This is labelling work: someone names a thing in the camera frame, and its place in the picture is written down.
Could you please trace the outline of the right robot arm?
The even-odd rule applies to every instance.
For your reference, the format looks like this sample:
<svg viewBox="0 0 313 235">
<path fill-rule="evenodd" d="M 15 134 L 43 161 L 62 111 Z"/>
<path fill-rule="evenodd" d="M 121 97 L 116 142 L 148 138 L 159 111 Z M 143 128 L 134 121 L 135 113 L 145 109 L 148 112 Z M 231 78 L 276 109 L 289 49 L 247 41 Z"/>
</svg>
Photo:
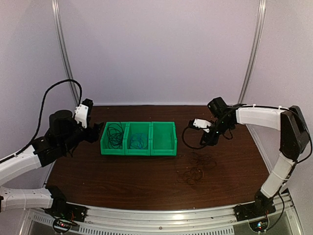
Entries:
<svg viewBox="0 0 313 235">
<path fill-rule="evenodd" d="M 269 176 L 255 194 L 255 202 L 250 209 L 253 215 L 261 216 L 301 163 L 300 156 L 307 146 L 312 145 L 301 109 L 296 105 L 288 108 L 243 103 L 228 105 L 221 97 L 211 100 L 207 106 L 214 120 L 197 118 L 191 122 L 192 127 L 203 131 L 201 147 L 216 145 L 220 136 L 237 125 L 255 130 L 266 129 L 270 135 L 276 134 L 277 139 L 273 143 L 278 148 L 274 151 L 276 160 L 272 162 Z"/>
</svg>

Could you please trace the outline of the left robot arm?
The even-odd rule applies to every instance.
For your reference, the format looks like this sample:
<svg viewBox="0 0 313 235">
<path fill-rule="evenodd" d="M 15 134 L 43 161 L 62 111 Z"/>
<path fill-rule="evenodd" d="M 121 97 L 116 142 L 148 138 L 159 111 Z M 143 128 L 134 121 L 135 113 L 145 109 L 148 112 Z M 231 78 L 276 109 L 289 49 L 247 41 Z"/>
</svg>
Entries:
<svg viewBox="0 0 313 235">
<path fill-rule="evenodd" d="M 100 137 L 103 122 L 89 126 L 90 118 L 76 121 L 69 110 L 59 110 L 49 116 L 49 129 L 43 137 L 31 141 L 25 150 L 20 150 L 0 161 L 0 183 L 10 180 L 34 169 L 45 167 L 60 157 L 72 154 L 83 142 L 93 143 Z M 66 217 L 70 206 L 66 197 L 56 187 L 38 189 L 0 188 L 0 210 L 43 208 Z"/>
</svg>

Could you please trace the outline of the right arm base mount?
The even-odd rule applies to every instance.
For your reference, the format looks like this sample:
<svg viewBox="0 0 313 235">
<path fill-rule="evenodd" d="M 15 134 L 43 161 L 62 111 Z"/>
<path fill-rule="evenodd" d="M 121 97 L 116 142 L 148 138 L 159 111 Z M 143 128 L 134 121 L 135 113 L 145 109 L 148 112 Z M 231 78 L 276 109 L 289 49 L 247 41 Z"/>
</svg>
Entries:
<svg viewBox="0 0 313 235">
<path fill-rule="evenodd" d="M 275 213 L 276 208 L 270 205 L 265 209 L 257 209 L 256 203 L 238 204 L 234 208 L 236 220 L 248 221 L 249 227 L 253 232 L 262 233 L 269 228 L 269 214 Z"/>
</svg>

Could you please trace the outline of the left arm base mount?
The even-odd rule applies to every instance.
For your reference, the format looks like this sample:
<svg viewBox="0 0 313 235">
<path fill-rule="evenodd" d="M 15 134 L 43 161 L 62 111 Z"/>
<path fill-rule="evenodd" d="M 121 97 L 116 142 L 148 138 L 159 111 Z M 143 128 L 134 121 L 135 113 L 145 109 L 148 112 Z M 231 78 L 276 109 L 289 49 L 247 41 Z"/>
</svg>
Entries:
<svg viewBox="0 0 313 235">
<path fill-rule="evenodd" d="M 53 218 L 52 228 L 57 234 L 64 234 L 71 229 L 78 229 L 79 222 L 84 222 L 87 215 L 87 207 L 71 203 L 44 209 L 44 212 Z"/>
</svg>

